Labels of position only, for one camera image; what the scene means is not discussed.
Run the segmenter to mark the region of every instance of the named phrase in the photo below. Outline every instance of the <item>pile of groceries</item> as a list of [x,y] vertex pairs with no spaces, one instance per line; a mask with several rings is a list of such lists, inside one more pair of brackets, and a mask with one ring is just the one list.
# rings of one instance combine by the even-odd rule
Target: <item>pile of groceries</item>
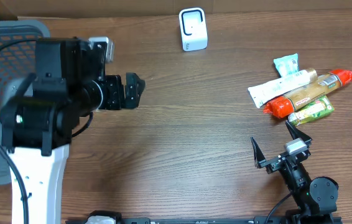
[[313,68],[299,71],[298,54],[274,59],[281,78],[249,87],[257,108],[277,118],[288,116],[294,125],[315,121],[334,110],[326,94],[352,81],[352,71],[332,70],[317,75]]

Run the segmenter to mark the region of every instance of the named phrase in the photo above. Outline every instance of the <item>wooden table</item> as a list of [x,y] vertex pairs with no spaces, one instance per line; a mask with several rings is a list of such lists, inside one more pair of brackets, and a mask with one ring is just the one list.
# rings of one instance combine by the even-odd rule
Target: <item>wooden table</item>
[[[300,68],[352,70],[352,10],[207,15],[206,50],[183,52],[177,16],[44,21],[52,37],[105,35],[108,74],[136,72],[147,88],[136,110],[100,111],[73,140],[62,218],[114,210],[125,217],[267,215],[287,194],[279,174],[254,167],[249,137],[267,158],[291,138],[284,120],[257,109],[247,88],[276,79],[272,60],[299,53]],[[338,212],[352,223],[352,83],[330,94],[335,112],[299,128],[313,137],[304,164],[339,185]],[[11,220],[0,186],[0,223]],[[295,208],[293,200],[277,213]]]

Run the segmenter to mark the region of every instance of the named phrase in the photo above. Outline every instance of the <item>wood grain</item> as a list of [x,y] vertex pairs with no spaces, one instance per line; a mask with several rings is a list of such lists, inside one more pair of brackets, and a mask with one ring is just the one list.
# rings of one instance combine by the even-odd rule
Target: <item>wood grain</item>
[[[147,82],[136,110],[100,111],[72,144],[62,218],[93,210],[125,217],[265,215],[287,193],[279,174],[253,164],[249,137],[270,158],[290,141],[284,120],[256,109],[247,88],[278,77],[272,60],[299,53],[300,67],[352,70],[352,10],[207,15],[206,50],[182,52],[177,16],[44,21],[53,37],[106,35],[108,74]],[[338,212],[352,223],[352,83],[329,95],[335,112],[300,129],[313,137],[304,164],[340,185]],[[11,220],[0,186],[0,223]],[[289,200],[277,211],[295,208]]]

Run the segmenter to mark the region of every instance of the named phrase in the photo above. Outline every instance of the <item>white plastic tube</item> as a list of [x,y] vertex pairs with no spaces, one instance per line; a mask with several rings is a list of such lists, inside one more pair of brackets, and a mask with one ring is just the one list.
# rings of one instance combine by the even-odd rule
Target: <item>white plastic tube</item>
[[256,107],[260,108],[263,104],[274,97],[307,85],[315,80],[317,80],[317,72],[314,68],[309,68],[286,77],[269,81],[262,85],[249,87],[248,91],[249,94],[251,94]]

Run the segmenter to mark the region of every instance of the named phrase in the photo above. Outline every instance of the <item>blue wrapper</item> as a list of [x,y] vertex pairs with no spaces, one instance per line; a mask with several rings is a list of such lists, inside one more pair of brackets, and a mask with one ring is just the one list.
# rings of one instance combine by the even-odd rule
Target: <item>blue wrapper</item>
[[291,75],[299,71],[298,54],[288,55],[282,58],[274,59],[274,65],[281,77]]

